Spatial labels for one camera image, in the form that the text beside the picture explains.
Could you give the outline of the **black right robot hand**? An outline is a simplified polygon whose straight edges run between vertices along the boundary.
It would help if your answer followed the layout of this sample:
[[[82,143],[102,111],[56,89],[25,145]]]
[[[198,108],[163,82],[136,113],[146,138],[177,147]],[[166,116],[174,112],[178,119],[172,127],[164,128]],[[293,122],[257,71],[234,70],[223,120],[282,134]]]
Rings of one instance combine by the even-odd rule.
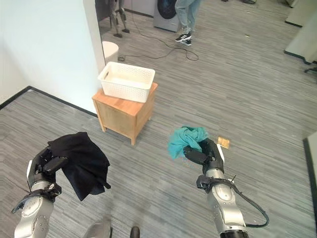
[[[198,144],[202,149],[201,152],[190,146],[185,146],[183,148],[184,156],[188,160],[203,166],[202,171],[205,175],[207,171],[211,169],[218,169],[224,172],[224,162],[220,155],[219,149],[217,145],[214,143],[214,141],[207,138],[199,142]]]

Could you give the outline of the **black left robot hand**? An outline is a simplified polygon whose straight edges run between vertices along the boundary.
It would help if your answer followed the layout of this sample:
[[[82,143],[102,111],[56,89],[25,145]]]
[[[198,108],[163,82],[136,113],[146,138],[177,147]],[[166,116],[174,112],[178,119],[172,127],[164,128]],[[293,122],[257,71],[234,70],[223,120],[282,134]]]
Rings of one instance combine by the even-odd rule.
[[[30,191],[35,184],[44,182],[45,188],[48,184],[56,183],[56,172],[68,163],[64,156],[54,156],[51,147],[46,147],[29,161],[26,177]]]

